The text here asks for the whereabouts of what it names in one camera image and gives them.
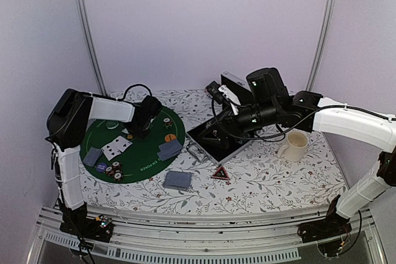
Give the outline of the clear dealer button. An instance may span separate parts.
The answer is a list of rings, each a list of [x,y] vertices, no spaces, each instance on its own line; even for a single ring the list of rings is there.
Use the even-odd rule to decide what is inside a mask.
[[[119,125],[118,121],[107,121],[106,122],[106,128],[109,130],[113,130],[115,128],[117,128]]]

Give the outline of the small green chip stack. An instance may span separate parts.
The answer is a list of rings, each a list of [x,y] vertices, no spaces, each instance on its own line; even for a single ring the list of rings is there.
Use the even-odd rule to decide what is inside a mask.
[[[163,126],[166,129],[170,129],[173,126],[173,120],[170,117],[163,119]]]

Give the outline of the orange big blind button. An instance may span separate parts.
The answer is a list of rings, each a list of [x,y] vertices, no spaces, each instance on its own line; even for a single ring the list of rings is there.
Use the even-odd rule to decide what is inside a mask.
[[[177,136],[175,134],[167,134],[165,135],[165,142],[171,142],[173,140],[176,140]]]

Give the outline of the single playing card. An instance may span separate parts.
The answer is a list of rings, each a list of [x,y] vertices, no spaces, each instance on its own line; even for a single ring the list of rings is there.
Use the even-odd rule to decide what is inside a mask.
[[[182,149],[182,145],[179,143],[178,139],[174,139],[170,142],[163,143],[159,146],[160,151],[158,152],[159,156],[166,156],[172,153],[176,153]]]

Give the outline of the dealt playing card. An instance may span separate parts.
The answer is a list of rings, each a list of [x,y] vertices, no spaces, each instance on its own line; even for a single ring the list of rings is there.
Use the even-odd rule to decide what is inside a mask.
[[[91,147],[86,156],[83,158],[82,163],[85,166],[94,167],[102,153],[103,152],[101,149]]]
[[[166,160],[168,160],[168,159],[170,159],[170,158],[173,158],[173,157],[177,156],[178,154],[179,154],[178,151],[176,151],[176,152],[174,152],[174,153],[166,153],[166,152],[158,152],[158,153],[157,153],[158,158],[159,158],[161,161],[166,161]]]

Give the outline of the black red triangle token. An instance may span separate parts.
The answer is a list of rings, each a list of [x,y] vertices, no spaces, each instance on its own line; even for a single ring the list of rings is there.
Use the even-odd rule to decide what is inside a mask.
[[[226,169],[223,166],[219,166],[216,171],[211,176],[212,179],[226,180],[229,181],[230,178]]]

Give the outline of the green and red chip stack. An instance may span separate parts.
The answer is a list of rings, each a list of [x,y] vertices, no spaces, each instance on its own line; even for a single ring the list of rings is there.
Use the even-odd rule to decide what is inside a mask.
[[[105,174],[112,177],[115,181],[121,181],[123,179],[122,163],[119,161],[111,163],[106,167]]]

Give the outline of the blue playing card deck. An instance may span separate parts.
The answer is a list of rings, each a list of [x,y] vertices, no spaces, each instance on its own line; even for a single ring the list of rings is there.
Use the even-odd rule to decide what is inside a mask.
[[[167,189],[188,190],[191,187],[191,182],[191,172],[168,171],[163,186]]]

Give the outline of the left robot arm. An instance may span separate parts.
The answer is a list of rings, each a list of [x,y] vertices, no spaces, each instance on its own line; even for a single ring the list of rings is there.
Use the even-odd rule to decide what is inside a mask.
[[[140,103],[94,93],[67,89],[48,116],[46,127],[52,144],[52,162],[59,190],[59,206],[69,227],[85,236],[92,230],[87,204],[80,188],[79,153],[90,120],[122,122],[128,132],[140,138],[149,132],[162,104],[152,94]]]

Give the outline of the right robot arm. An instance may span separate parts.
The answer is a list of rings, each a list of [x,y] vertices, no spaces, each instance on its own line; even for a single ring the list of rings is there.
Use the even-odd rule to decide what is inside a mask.
[[[319,93],[289,94],[278,69],[267,67],[246,77],[252,101],[242,104],[227,85],[213,81],[206,86],[212,103],[228,104],[221,116],[199,135],[212,147],[228,148],[230,140],[250,141],[250,133],[266,126],[281,125],[287,132],[325,132],[341,135],[380,148],[372,171],[351,189],[332,200],[320,224],[320,232],[334,236],[362,207],[395,186],[395,116],[375,113],[339,103]]]

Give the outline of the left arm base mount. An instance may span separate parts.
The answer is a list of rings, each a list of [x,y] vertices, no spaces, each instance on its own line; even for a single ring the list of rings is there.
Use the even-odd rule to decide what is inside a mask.
[[[72,211],[62,215],[60,231],[84,239],[109,243],[113,235],[113,219],[110,216],[98,215],[89,218],[85,213]]]

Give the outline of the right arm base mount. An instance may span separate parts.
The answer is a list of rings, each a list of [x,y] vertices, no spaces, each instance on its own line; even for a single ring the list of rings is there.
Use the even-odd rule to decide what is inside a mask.
[[[336,257],[343,251],[351,230],[349,219],[342,218],[336,213],[331,213],[326,215],[324,219],[300,224],[297,235],[299,235],[303,243],[339,236],[339,239],[336,241],[318,245],[318,249],[322,255]]]

